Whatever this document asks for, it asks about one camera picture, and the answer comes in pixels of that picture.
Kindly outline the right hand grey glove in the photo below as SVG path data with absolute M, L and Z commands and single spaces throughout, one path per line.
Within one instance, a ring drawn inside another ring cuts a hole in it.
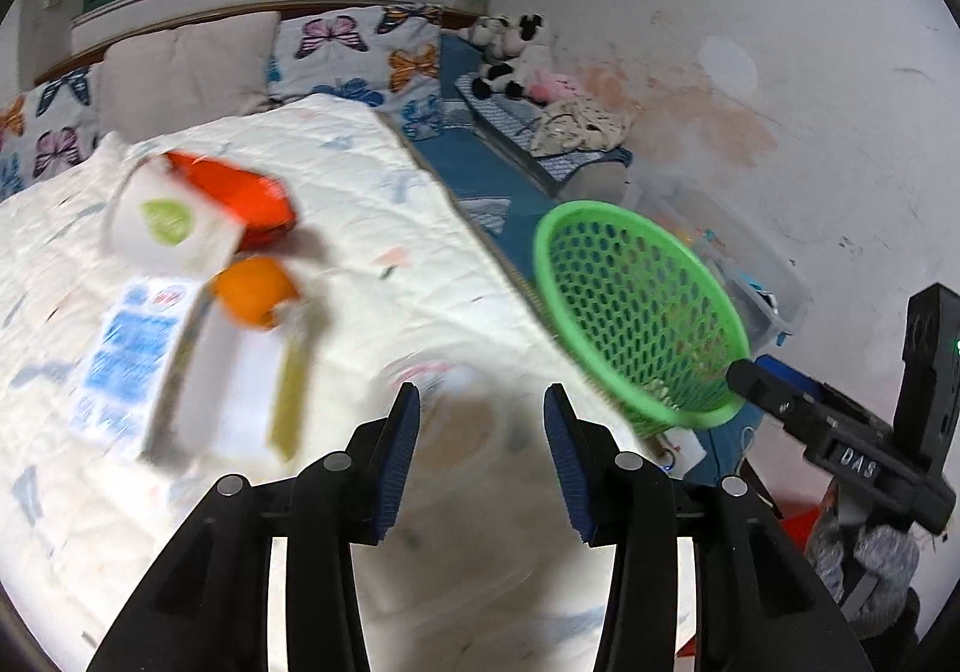
M 919 565 L 919 547 L 913 536 L 890 526 L 860 527 L 853 546 L 846 548 L 833 498 L 820 508 L 804 555 L 837 604 L 844 596 L 845 563 L 861 566 L 877 580 L 872 594 L 848 619 L 861 640 L 884 633 L 900 619 Z

